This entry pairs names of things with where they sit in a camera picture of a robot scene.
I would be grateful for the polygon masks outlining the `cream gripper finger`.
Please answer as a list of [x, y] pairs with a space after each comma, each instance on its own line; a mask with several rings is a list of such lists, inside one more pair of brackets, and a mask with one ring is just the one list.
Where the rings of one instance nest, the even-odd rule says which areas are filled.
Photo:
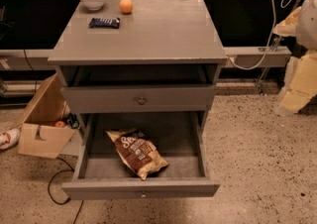
[[[299, 14], [291, 20], [288, 16], [283, 20], [286, 21], [286, 26], [289, 27], [294, 23]], [[307, 16], [308, 21], [317, 18], [316, 15]], [[290, 115], [297, 113], [310, 100], [317, 95], [317, 26], [315, 30], [316, 45], [314, 48], [308, 48], [307, 52], [301, 58], [292, 58], [286, 67], [284, 78], [284, 86], [279, 92], [277, 104], [275, 106], [275, 113], [278, 115]]]

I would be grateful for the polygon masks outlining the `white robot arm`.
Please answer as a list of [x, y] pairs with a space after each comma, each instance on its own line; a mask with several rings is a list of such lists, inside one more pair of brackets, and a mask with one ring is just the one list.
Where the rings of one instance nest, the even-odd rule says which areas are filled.
[[295, 114], [317, 96], [317, 0], [305, 0], [273, 28], [281, 37], [294, 37], [307, 52], [292, 58], [275, 106], [278, 115]]

